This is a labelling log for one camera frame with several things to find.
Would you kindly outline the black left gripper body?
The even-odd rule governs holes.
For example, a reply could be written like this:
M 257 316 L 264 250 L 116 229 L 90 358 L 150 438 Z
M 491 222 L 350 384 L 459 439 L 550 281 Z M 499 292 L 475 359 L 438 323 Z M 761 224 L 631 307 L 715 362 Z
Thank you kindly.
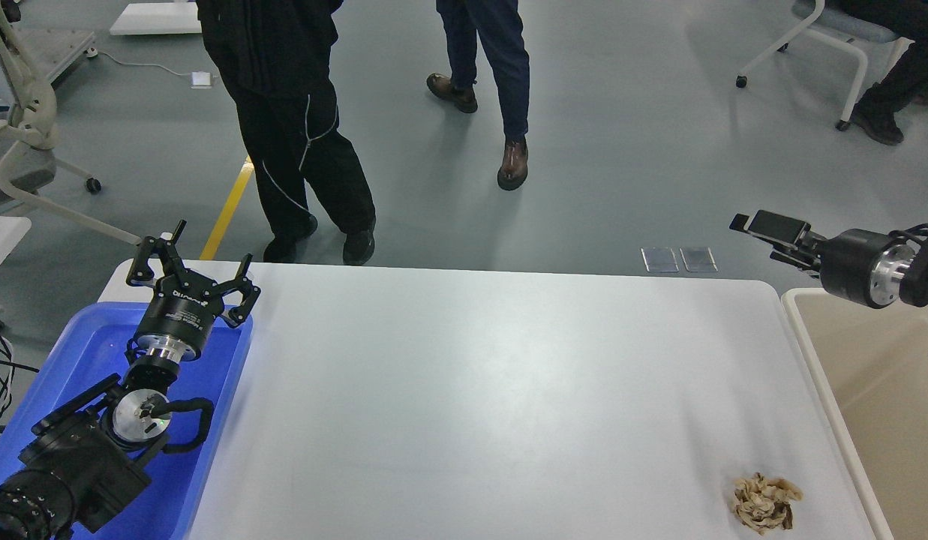
M 174 362 L 198 359 L 209 341 L 216 317 L 224 308 L 220 295 L 204 294 L 214 284 L 214 279 L 192 270 L 161 277 L 134 332 L 134 344 L 152 348 L 175 341 L 178 352 L 171 358 Z

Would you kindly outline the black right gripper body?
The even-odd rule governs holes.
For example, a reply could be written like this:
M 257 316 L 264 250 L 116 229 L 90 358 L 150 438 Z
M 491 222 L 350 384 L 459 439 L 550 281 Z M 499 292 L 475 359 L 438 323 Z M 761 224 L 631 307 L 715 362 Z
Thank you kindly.
M 905 239 L 864 229 L 814 240 L 809 249 L 819 260 L 819 280 L 828 294 L 875 310 L 899 300 L 916 255 Z

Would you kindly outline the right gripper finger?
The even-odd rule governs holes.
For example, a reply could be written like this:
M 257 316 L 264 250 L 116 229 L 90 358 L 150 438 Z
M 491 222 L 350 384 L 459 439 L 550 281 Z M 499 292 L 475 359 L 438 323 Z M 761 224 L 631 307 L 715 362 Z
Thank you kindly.
M 813 246 L 809 223 L 771 211 L 757 211 L 754 216 L 737 213 L 731 220 L 730 230 L 761 239 L 779 251 L 806 250 Z
M 771 246 L 770 259 L 794 266 L 806 275 L 820 274 L 820 241 L 799 241 L 796 244 L 772 242 Z

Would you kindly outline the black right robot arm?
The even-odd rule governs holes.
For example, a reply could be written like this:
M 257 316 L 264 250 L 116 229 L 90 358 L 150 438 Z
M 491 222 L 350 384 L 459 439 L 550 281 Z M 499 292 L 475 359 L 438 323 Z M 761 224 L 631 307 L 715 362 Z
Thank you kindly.
M 824 237 L 806 221 L 757 211 L 735 215 L 730 230 L 769 244 L 770 259 L 820 280 L 833 296 L 874 310 L 896 301 L 928 307 L 928 224 Z

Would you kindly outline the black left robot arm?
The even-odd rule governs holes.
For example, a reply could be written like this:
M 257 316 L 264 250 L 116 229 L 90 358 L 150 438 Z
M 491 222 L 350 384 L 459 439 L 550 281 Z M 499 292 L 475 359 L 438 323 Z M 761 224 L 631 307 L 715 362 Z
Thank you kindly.
M 250 319 L 260 287 L 244 255 L 233 279 L 187 268 L 176 250 L 185 229 L 146 236 L 128 270 L 131 287 L 154 291 L 125 345 L 128 371 L 104 377 L 32 426 L 23 467 L 0 484 L 0 539 L 69 539 L 73 527 L 97 531 L 151 483 L 156 455 L 197 450 L 212 428 L 208 397 L 173 400 L 180 366 L 203 353 L 214 322 Z

